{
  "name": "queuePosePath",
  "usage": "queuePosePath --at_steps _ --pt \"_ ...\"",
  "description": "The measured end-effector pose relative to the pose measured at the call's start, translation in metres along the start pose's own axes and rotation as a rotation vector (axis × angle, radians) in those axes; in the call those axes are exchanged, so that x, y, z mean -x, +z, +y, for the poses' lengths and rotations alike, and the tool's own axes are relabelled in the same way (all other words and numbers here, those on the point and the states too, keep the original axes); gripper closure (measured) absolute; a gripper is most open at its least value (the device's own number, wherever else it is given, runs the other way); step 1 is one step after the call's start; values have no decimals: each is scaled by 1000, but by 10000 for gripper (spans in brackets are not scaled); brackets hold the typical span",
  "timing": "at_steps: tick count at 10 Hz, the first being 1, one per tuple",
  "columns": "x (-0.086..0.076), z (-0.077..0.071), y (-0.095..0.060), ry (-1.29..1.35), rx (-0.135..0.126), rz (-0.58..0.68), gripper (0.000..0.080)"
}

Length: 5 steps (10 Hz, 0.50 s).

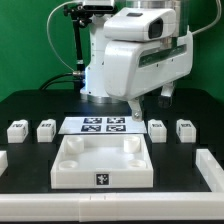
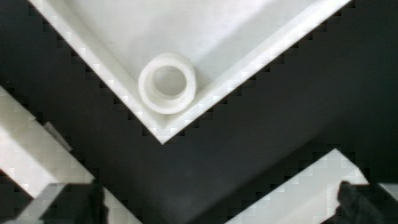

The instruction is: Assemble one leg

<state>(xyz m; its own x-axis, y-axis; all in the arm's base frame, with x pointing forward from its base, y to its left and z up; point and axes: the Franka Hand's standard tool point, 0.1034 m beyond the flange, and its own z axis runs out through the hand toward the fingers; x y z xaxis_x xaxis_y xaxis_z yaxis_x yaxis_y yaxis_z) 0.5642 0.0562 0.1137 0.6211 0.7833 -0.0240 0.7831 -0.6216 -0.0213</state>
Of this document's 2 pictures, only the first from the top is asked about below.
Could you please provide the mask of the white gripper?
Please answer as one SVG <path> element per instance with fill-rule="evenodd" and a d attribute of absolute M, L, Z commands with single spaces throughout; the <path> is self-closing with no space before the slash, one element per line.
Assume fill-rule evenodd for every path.
<path fill-rule="evenodd" d="M 142 119 L 141 100 L 138 96 L 165 84 L 158 97 L 158 105 L 169 108 L 175 90 L 172 81 L 188 75 L 191 71 L 193 37 L 190 32 L 179 37 L 177 46 L 172 49 L 161 49 L 161 46 L 160 41 L 110 41 L 106 46 L 105 91 L 112 98 L 130 100 L 128 104 L 133 120 Z"/>

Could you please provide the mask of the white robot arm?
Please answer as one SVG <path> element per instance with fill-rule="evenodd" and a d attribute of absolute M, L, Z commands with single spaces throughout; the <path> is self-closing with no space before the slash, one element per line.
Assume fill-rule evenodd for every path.
<path fill-rule="evenodd" d="M 82 93 L 92 100 L 126 101 L 143 118 L 143 96 L 161 90 L 158 104 L 172 104 L 175 81 L 193 63 L 189 0 L 84 0 L 90 15 L 91 61 Z"/>

